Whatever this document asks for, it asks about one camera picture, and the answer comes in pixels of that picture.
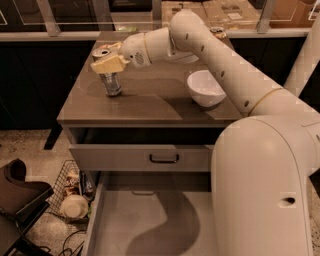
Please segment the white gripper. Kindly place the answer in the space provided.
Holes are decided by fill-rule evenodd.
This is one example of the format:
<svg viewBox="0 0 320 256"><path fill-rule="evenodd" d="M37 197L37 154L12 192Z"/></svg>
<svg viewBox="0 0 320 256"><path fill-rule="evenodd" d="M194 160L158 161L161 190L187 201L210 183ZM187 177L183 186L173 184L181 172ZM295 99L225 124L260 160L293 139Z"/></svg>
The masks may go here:
<svg viewBox="0 0 320 256"><path fill-rule="evenodd" d="M124 57L122 55L114 55L93 62L91 68L97 74L122 72L129 62L136 68L149 65L144 33L131 35L123 43L101 45L98 47L98 52L101 54L121 52Z"/></svg>

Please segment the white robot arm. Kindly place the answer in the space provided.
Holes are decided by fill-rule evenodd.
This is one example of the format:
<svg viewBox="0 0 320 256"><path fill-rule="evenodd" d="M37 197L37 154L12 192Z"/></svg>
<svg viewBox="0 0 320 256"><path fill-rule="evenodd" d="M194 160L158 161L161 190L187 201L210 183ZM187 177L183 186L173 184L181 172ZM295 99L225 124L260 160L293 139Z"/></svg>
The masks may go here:
<svg viewBox="0 0 320 256"><path fill-rule="evenodd" d="M219 256L313 256L306 183L320 168L320 115L217 39L190 10L103 45L98 73L199 58L239 110L212 154Z"/></svg>

